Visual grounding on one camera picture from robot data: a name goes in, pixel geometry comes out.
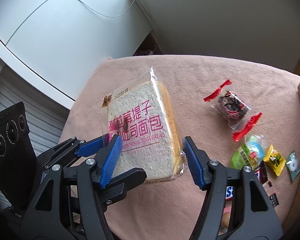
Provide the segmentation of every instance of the wrapped candy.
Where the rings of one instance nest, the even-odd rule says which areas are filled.
[[[274,149],[273,145],[270,145],[265,157],[263,158],[263,161],[270,166],[277,176],[280,176],[283,167],[286,164],[285,158],[283,158],[281,154]]]
[[[290,171],[291,179],[295,180],[300,172],[300,164],[298,162],[295,151],[291,152],[287,158],[287,167]]]
[[[264,184],[268,181],[267,169],[264,162],[261,162],[259,167],[255,169],[254,173],[261,184]]]
[[[233,91],[232,82],[226,80],[216,91],[203,100],[211,102],[211,106],[218,111],[234,131],[232,138],[239,141],[247,134],[259,120],[261,112],[250,108]]]
[[[249,166],[255,170],[265,156],[264,150],[268,140],[266,136],[252,134],[244,144],[234,153],[230,160],[230,168],[240,170],[243,166]]]

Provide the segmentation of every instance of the blue gripper pad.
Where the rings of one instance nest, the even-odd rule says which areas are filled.
[[[201,167],[197,157],[195,156],[188,140],[185,139],[185,141],[186,141],[185,152],[186,152],[186,157],[188,159],[188,166],[189,166],[189,170],[191,172],[192,179],[194,181],[194,184],[196,184],[197,186],[199,186],[200,189],[202,189],[205,184],[203,181],[202,167]]]
[[[79,148],[79,151],[76,152],[78,157],[89,157],[93,154],[96,154],[98,150],[103,147],[102,137],[85,145],[82,145]]]
[[[105,188],[107,184],[110,183],[112,173],[119,159],[120,153],[122,150],[122,139],[121,136],[118,136],[114,145],[112,146],[109,155],[105,161],[105,164],[102,166],[102,175],[99,182],[101,188]]]

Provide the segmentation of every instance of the bread slice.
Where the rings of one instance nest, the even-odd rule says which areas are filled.
[[[107,113],[109,124],[117,121],[116,133],[123,141],[113,177],[135,167],[146,171],[146,183],[172,180],[179,174],[180,166],[182,169],[186,163],[180,154],[183,138],[169,93],[161,82],[144,82],[124,92],[109,103]]]

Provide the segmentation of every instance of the candy wrapper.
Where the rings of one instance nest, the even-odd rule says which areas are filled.
[[[231,84],[228,79],[203,100],[210,102],[211,106],[228,121],[228,125],[233,129],[232,138],[237,142],[252,129],[262,113],[245,104],[234,93]]]
[[[255,170],[265,156],[267,137],[262,135],[251,135],[234,153],[230,160],[230,168],[240,170],[243,166],[249,166]]]
[[[260,183],[262,184],[263,188],[265,189],[273,207],[279,205],[277,194],[272,190],[272,183],[268,180],[266,165],[263,161],[261,162],[260,166],[255,169],[254,173],[257,176]],[[226,201],[231,200],[233,198],[233,193],[234,187],[226,188]]]
[[[292,180],[295,180],[295,178],[298,176],[300,172],[300,164],[298,162],[297,156],[295,151],[291,152],[289,157],[287,158],[287,167],[290,171],[290,175]]]
[[[173,180],[187,169],[184,137],[169,93],[153,68],[105,97],[102,134],[104,145],[114,134],[122,138],[113,177],[138,167],[150,184]]]
[[[267,150],[263,161],[270,166],[277,176],[280,176],[283,167],[286,164],[285,158],[283,158],[272,145],[270,145],[269,149]]]

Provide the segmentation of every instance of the red candy wrapper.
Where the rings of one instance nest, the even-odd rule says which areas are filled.
[[[261,112],[250,108],[234,93],[229,79],[203,100],[210,102],[211,107],[228,121],[228,125],[233,129],[232,138],[236,142],[252,129],[262,115]]]

